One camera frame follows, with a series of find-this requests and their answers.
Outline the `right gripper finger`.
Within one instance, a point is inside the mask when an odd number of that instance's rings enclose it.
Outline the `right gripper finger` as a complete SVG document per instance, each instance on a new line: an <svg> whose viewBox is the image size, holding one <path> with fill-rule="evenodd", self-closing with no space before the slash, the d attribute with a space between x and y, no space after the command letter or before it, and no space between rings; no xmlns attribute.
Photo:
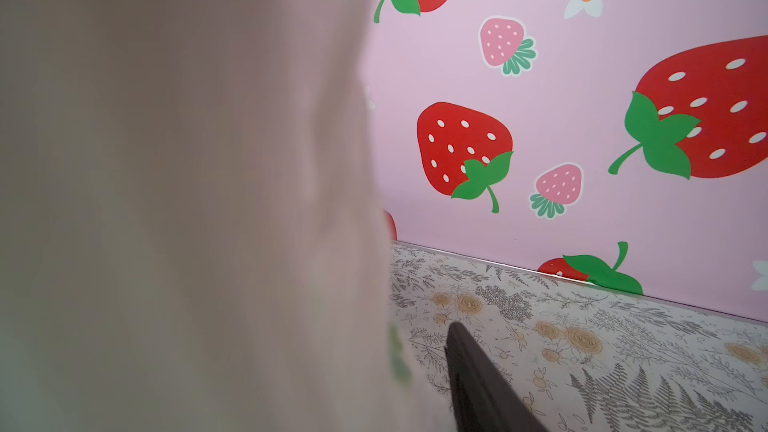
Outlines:
<svg viewBox="0 0 768 432"><path fill-rule="evenodd" d="M450 324L445 354L459 431L546 431L462 323Z"/></svg>

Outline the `white lemon print plastic bag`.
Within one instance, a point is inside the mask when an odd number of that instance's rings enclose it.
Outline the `white lemon print plastic bag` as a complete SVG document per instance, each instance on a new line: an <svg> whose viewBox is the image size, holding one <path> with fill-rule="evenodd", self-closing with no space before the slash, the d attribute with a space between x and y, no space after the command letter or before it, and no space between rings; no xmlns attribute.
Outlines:
<svg viewBox="0 0 768 432"><path fill-rule="evenodd" d="M372 0L1 0L5 431L452 431L390 317Z"/></svg>

